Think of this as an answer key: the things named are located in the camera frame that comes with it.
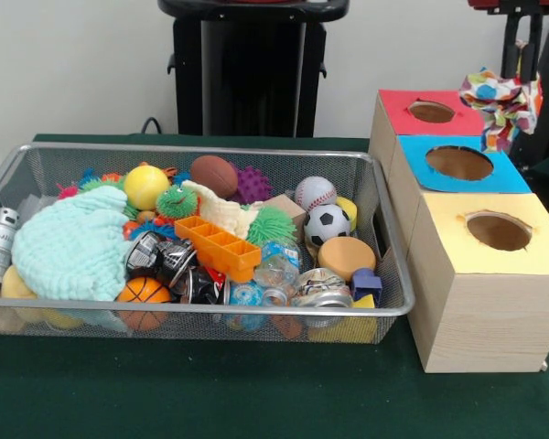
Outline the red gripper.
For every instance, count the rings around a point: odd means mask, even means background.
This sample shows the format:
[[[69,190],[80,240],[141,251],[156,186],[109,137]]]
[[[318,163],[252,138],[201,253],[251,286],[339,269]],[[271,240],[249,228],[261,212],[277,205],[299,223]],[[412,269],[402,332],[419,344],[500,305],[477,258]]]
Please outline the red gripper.
[[[468,0],[468,5],[491,15],[507,15],[501,58],[501,76],[504,79],[514,78],[517,72],[520,56],[516,45],[519,15],[532,15],[529,40],[522,48],[522,83],[535,80],[543,31],[542,15],[549,15],[549,0]]]

